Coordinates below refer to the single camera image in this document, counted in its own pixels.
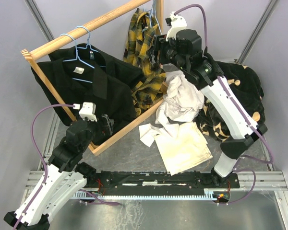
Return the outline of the white shirt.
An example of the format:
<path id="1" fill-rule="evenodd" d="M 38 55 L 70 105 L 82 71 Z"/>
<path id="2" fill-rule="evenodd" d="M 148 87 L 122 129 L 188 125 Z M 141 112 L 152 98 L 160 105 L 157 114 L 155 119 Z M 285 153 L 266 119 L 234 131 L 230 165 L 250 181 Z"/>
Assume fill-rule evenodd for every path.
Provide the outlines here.
<path id="1" fill-rule="evenodd" d="M 166 74 L 168 89 L 163 96 L 163 102 L 157 108 L 155 127 L 151 124 L 139 126 L 140 141 L 150 147 L 157 135 L 176 138 L 179 124 L 176 122 L 191 122 L 199 114 L 204 106 L 204 95 L 196 87 L 186 80 L 181 70 Z"/>

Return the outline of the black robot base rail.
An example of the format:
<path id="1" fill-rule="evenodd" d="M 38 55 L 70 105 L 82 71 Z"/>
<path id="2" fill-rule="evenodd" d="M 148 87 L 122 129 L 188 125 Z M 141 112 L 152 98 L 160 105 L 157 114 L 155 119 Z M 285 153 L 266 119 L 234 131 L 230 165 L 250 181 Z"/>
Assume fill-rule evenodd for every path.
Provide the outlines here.
<path id="1" fill-rule="evenodd" d="M 170 175 L 168 172 L 109 172 L 102 171 L 95 174 L 94 179 L 87 180 L 85 188 L 106 189 L 135 186 L 190 186 L 196 188 L 229 189 L 240 188 L 238 175 L 231 173 L 226 179 L 217 181 L 211 173 L 198 171 L 182 172 Z"/>

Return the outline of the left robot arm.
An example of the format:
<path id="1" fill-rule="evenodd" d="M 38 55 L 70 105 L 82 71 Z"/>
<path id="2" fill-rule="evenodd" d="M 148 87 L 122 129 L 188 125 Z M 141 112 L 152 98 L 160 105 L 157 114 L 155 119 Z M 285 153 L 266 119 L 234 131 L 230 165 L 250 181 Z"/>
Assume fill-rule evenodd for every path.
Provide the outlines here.
<path id="1" fill-rule="evenodd" d="M 96 183 L 96 169 L 81 162 L 83 153 L 100 131 L 94 114 L 81 114 L 53 150 L 32 193 L 16 210 L 4 216 L 15 230 L 47 230 L 57 212 L 84 186 Z"/>

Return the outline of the wooden clothes rack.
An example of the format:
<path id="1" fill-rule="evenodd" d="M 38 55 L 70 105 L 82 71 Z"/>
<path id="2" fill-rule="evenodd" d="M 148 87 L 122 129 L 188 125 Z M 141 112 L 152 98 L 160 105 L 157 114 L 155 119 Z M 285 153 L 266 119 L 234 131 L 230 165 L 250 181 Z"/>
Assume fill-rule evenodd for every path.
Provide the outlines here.
<path id="1" fill-rule="evenodd" d="M 24 49 L 21 51 L 22 55 L 24 56 L 25 60 L 31 65 L 33 70 L 37 73 L 38 77 L 41 79 L 43 84 L 46 86 L 46 88 L 51 92 L 51 94 L 54 96 L 56 101 L 60 104 L 63 104 L 64 101 L 62 97 L 59 95 L 59 93 L 55 90 L 53 85 L 50 83 L 48 78 L 46 77 L 45 73 L 42 71 L 42 69 L 38 66 L 36 61 L 49 53 L 69 44 L 72 42 L 73 39 L 78 39 L 85 34 L 117 19 L 118 17 L 138 8 L 139 6 L 146 4 L 148 1 L 146 0 L 131 0 L 89 22 L 84 24 L 84 28 L 88 29 L 87 31 L 85 29 L 81 28 L 75 28 L 71 31 L 69 31 L 67 34 L 71 36 L 71 38 L 64 38 L 62 36 L 59 36 L 58 38 L 34 49 L 33 51 L 28 51 L 27 49 Z M 128 124 L 126 127 L 124 127 L 121 131 L 119 131 L 117 134 L 110 137 L 106 142 L 102 143 L 99 146 L 96 146 L 93 143 L 90 143 L 88 148 L 90 151 L 95 155 L 98 156 L 103 151 L 105 151 L 107 148 L 112 146 L 114 143 L 116 143 L 119 139 L 124 137 L 127 133 L 132 131 L 134 128 L 136 128 L 137 125 L 141 124 L 144 120 L 146 120 L 148 117 L 150 117 L 152 114 L 154 114 L 157 110 L 157 108 L 161 105 L 163 102 L 163 99 L 158 99 L 154 105 L 149 108 L 146 112 L 144 112 L 142 115 L 137 117 L 134 121 L 132 121 L 130 124 Z"/>

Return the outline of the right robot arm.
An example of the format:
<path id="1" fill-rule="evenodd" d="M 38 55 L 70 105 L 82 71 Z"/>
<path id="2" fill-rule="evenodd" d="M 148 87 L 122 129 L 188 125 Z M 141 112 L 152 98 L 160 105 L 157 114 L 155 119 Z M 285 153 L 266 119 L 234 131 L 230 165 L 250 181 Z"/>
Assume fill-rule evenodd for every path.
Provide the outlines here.
<path id="1" fill-rule="evenodd" d="M 204 94 L 225 121 L 230 136 L 220 144 L 222 154 L 210 176 L 215 187 L 224 186 L 240 156 L 256 140 L 264 140 L 266 125 L 258 124 L 248 115 L 223 70 L 207 49 L 202 49 L 202 39 L 195 30 L 180 30 L 174 38 L 155 35 L 148 55 L 154 65 L 171 63 L 182 70 L 187 81 Z"/>

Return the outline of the yellow plaid shirt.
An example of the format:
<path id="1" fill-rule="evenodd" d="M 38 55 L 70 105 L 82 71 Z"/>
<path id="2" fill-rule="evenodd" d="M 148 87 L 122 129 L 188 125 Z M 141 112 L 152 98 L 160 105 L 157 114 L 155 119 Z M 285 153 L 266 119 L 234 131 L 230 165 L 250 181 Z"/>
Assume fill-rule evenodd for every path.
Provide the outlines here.
<path id="1" fill-rule="evenodd" d="M 159 30 L 156 19 L 149 18 L 148 14 L 138 8 L 132 15 L 123 55 L 123 61 L 139 67 L 144 77 L 132 87 L 137 116 L 151 108 L 154 101 L 163 95 L 161 86 L 166 78 L 165 71 L 161 67 L 153 67 L 146 53 Z"/>

